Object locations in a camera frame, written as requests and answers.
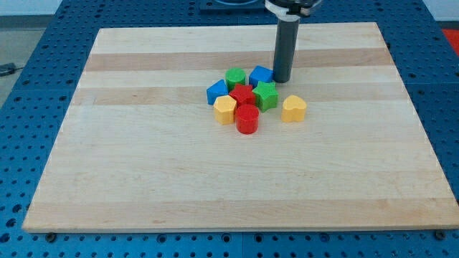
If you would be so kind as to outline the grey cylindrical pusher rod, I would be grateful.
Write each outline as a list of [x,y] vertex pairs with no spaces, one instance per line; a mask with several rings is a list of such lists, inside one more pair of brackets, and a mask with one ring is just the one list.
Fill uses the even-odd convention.
[[299,24],[298,17],[292,21],[278,20],[273,59],[273,79],[276,82],[290,80]]

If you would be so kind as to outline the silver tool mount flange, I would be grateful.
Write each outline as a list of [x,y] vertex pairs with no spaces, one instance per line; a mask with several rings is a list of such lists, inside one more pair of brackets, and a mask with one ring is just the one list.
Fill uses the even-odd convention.
[[322,0],[265,0],[265,8],[281,21],[298,21],[309,17]]

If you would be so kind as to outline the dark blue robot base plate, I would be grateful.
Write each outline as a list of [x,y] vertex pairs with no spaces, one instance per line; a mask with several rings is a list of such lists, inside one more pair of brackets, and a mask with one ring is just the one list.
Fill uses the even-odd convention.
[[265,8],[264,0],[201,0],[199,12],[213,14],[218,11],[259,11]]

